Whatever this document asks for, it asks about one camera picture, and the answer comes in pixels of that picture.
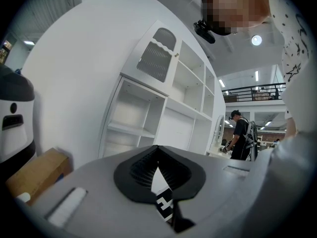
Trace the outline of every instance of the cabinet door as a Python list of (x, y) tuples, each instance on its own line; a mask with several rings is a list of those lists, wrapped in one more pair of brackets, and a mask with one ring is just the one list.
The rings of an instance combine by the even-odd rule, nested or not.
[(167, 96), (181, 43), (168, 26), (156, 21), (132, 51), (121, 74)]

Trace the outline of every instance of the window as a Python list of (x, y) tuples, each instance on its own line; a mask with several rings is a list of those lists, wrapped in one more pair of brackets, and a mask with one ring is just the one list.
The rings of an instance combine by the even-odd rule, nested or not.
[(5, 41), (2, 48), (0, 49), (0, 63), (4, 64), (7, 59), (10, 50), (12, 49), (12, 44), (9, 41)]

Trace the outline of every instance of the balcony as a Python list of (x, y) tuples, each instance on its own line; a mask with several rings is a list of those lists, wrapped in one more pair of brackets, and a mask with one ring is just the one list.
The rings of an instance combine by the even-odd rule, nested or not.
[(266, 84), (223, 90), (226, 103), (282, 100), (286, 83)]

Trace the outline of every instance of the ceiling light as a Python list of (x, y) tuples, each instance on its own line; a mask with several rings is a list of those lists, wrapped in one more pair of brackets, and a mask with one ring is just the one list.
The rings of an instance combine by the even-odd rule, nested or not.
[(225, 87), (225, 85), (224, 85), (224, 83), (223, 83), (223, 81), (220, 79), (219, 80), (219, 82), (220, 82), (220, 85), (222, 86), (222, 87)]
[(258, 46), (262, 43), (262, 38), (260, 35), (255, 35), (252, 37), (251, 42), (254, 46)]
[(34, 43), (34, 42), (30, 42), (30, 41), (24, 41), (24, 43), (25, 43), (25, 44), (27, 44), (27, 45), (32, 45), (32, 46), (34, 46), (34, 45), (35, 45), (35, 43)]

